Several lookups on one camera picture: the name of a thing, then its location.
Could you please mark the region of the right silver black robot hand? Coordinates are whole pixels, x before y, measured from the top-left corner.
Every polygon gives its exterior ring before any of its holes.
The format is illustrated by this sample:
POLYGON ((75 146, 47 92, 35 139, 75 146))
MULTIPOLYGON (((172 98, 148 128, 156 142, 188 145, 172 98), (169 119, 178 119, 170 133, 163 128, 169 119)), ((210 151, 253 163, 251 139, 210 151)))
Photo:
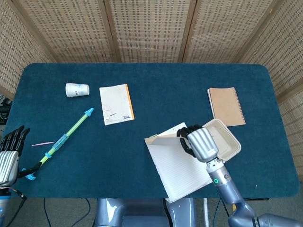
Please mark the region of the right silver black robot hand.
POLYGON ((177 131, 180 144, 184 151, 202 163, 210 162, 217 158, 218 147, 206 127, 199 124, 183 127, 177 131))

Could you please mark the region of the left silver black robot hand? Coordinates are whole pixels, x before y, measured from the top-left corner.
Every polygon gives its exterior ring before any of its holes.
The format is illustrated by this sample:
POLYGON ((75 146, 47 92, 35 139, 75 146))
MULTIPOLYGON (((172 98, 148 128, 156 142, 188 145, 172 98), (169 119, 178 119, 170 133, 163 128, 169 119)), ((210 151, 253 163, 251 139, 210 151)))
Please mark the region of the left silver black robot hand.
POLYGON ((22 155, 25 139, 30 129, 24 125, 6 134, 0 141, 0 188, 11 187, 18 178, 33 174, 42 165, 38 162, 30 169, 20 170, 19 160, 22 155))

